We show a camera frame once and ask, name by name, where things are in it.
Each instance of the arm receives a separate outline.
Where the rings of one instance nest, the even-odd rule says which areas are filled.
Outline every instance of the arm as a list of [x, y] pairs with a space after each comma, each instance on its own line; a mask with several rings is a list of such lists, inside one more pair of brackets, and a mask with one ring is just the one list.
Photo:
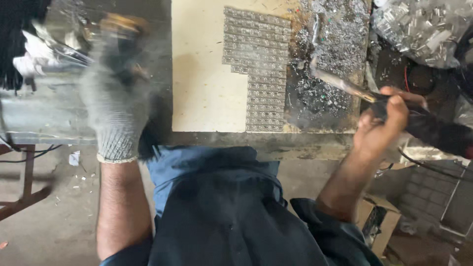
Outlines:
[[151, 215], [137, 161], [102, 163], [97, 251], [101, 260], [151, 234]]
[[145, 265], [151, 247], [144, 240], [151, 236], [151, 216], [136, 159], [148, 120], [148, 86], [140, 86], [133, 72], [141, 51], [139, 28], [130, 30], [133, 18], [115, 21], [115, 17], [102, 22], [106, 27], [90, 53], [94, 62], [84, 71], [79, 90], [89, 125], [96, 132], [97, 159], [102, 163], [97, 252], [105, 260], [143, 244], [106, 264], [123, 265], [131, 259], [135, 265]]
[[352, 150], [332, 174], [317, 199], [320, 211], [343, 222], [353, 222], [361, 193], [374, 176], [383, 153], [407, 125], [409, 111], [403, 98], [426, 105], [423, 97], [391, 87], [381, 88], [381, 93], [395, 95], [387, 105], [388, 119], [381, 124], [374, 118], [371, 109], [360, 116]]

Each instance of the glove cuff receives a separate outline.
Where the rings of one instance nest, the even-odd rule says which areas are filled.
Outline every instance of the glove cuff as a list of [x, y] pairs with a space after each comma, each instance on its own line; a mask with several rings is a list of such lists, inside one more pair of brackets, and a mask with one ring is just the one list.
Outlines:
[[140, 136], [124, 133], [120, 129], [105, 129], [97, 132], [97, 159], [104, 163], [125, 163], [138, 158]]

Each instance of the cream cutting board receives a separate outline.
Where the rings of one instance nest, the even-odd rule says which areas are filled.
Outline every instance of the cream cutting board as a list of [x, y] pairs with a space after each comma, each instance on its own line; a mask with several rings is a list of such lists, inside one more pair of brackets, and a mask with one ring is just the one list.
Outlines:
[[173, 0], [173, 131], [244, 132], [248, 76], [222, 64], [225, 6], [282, 17], [296, 0]]

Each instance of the person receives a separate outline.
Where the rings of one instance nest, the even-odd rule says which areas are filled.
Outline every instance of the person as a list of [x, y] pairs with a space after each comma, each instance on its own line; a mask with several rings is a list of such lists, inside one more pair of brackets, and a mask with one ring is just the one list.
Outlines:
[[98, 49], [81, 81], [101, 162], [101, 265], [382, 265], [354, 225], [356, 206], [407, 124], [403, 99], [424, 103], [422, 97], [382, 88], [392, 95], [386, 122], [371, 109], [360, 116], [351, 151], [317, 199], [290, 200], [297, 216], [287, 210], [279, 162], [258, 162], [251, 147], [153, 147], [156, 156], [147, 162], [156, 186], [153, 236], [137, 162], [145, 94], [117, 78], [117, 58], [127, 59], [113, 50]]

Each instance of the clear plastic bag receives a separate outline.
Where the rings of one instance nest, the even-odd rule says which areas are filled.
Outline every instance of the clear plastic bag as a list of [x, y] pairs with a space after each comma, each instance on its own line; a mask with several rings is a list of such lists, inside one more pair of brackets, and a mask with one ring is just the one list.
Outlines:
[[473, 0], [390, 0], [373, 11], [372, 27], [419, 64], [454, 68], [457, 43], [471, 24]]

